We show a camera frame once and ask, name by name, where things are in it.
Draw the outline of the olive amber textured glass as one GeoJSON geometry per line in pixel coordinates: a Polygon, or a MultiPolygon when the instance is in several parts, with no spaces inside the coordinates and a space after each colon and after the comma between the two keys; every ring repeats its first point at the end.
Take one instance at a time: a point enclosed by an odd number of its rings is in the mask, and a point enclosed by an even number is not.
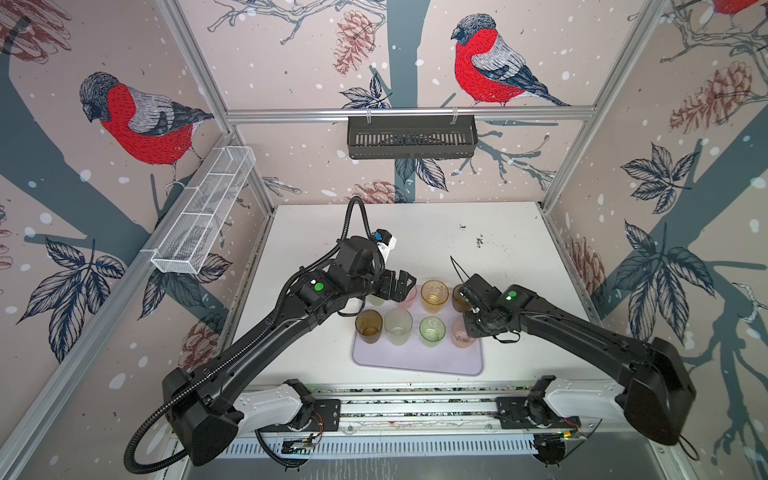
{"type": "Polygon", "coordinates": [[[376,310],[364,310],[355,319],[358,336],[367,344],[376,343],[382,333],[383,317],[376,310]]]}

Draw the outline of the dark amber textured glass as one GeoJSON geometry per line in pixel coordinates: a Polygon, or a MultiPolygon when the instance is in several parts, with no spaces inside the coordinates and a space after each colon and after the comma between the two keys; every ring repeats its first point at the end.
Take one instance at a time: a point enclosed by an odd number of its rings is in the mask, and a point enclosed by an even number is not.
{"type": "Polygon", "coordinates": [[[458,284],[452,291],[452,306],[456,312],[465,313],[471,309],[471,306],[461,293],[463,284],[458,284]]]}

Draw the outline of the pale pink textured glass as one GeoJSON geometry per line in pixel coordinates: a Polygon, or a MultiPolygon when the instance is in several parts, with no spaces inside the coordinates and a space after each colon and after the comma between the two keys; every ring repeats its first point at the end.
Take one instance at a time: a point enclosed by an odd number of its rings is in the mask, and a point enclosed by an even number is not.
{"type": "Polygon", "coordinates": [[[468,348],[477,341],[476,338],[469,335],[463,318],[457,318],[454,321],[451,330],[451,338],[453,344],[457,348],[468,348]]]}

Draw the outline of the pink faceted glass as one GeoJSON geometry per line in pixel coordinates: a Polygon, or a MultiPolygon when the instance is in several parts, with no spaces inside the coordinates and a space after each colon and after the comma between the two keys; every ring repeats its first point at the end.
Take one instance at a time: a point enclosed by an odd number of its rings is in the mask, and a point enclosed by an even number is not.
{"type": "Polygon", "coordinates": [[[406,296],[406,298],[402,302],[399,302],[398,305],[404,309],[409,309],[415,302],[416,297],[418,295],[418,291],[419,291],[418,286],[414,285],[408,292],[408,295],[406,296]]]}

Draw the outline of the yellow faceted glass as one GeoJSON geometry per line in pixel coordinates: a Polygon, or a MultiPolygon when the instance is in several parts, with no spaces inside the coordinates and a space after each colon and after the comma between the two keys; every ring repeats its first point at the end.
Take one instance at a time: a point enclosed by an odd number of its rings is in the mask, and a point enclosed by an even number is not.
{"type": "Polygon", "coordinates": [[[424,311],[436,315],[448,301],[450,291],[442,281],[428,280],[421,286],[420,294],[424,311]]]}

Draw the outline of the tall pale green glass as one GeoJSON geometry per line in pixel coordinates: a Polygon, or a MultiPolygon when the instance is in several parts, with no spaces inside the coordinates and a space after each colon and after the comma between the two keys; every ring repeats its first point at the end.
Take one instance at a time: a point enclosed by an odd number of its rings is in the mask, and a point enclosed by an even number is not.
{"type": "Polygon", "coordinates": [[[396,307],[385,315],[383,325],[388,340],[395,346],[402,346],[410,337],[413,317],[408,310],[396,307]]]}

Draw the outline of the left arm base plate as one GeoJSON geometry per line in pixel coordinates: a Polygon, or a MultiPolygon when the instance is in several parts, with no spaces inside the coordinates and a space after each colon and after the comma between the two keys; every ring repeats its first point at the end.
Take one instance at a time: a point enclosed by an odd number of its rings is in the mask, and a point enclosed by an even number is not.
{"type": "Polygon", "coordinates": [[[313,411],[303,425],[299,426],[291,421],[289,424],[263,427],[260,431],[263,433],[337,432],[340,414],[341,401],[339,399],[319,399],[314,402],[313,411]]]}

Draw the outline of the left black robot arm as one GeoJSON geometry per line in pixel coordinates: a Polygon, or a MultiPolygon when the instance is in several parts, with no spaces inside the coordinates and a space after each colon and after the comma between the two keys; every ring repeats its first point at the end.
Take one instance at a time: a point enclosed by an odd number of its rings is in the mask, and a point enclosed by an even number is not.
{"type": "Polygon", "coordinates": [[[251,381],[299,338],[334,314],[343,315],[352,299],[374,295],[400,302],[415,285],[401,270],[387,269],[396,239],[379,229],[368,237],[343,239],[313,264],[300,268],[282,287],[272,311],[226,350],[187,372],[177,368],[163,380],[163,404],[137,429],[124,453],[124,466],[143,475],[189,458],[204,465],[238,436],[246,414],[235,402],[251,381]],[[181,442],[180,452],[143,464],[136,458],[141,440],[161,418],[181,442]]]}

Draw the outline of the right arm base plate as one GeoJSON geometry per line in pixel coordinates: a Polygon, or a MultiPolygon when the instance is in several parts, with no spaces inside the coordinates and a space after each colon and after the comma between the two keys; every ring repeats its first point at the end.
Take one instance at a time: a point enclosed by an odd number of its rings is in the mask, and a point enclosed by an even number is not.
{"type": "Polygon", "coordinates": [[[503,430],[524,429],[565,429],[581,428],[578,416],[561,417],[542,399],[529,400],[527,397],[497,397],[496,413],[503,430]]]}

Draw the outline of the pale green short glass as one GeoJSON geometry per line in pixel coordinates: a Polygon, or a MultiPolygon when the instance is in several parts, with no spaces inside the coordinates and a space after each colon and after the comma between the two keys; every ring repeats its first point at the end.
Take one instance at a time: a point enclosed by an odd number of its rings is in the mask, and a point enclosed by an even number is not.
{"type": "Polygon", "coordinates": [[[366,297],[366,300],[367,300],[367,302],[369,304],[371,304],[373,306],[381,306],[381,305],[384,304],[384,300],[379,298],[379,297],[377,297],[377,296],[375,296],[375,295],[368,295],[366,297]]]}

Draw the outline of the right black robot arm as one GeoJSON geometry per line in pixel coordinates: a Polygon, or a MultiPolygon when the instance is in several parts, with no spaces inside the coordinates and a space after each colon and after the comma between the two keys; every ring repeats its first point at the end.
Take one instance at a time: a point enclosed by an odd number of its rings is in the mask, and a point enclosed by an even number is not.
{"type": "Polygon", "coordinates": [[[478,274],[459,289],[473,338],[525,332],[590,363],[623,388],[614,401],[646,438],[674,445],[696,399],[678,350],[668,341],[645,342],[598,327],[560,309],[536,292],[513,284],[501,291],[478,274]]]}

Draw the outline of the small bright green glass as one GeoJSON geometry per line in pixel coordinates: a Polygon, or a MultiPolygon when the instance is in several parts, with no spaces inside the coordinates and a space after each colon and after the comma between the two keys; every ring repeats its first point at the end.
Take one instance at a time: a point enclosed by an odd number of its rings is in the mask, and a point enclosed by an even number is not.
{"type": "Polygon", "coordinates": [[[436,316],[428,316],[419,324],[419,334],[422,343],[429,348],[439,345],[445,337],[446,325],[436,316]]]}

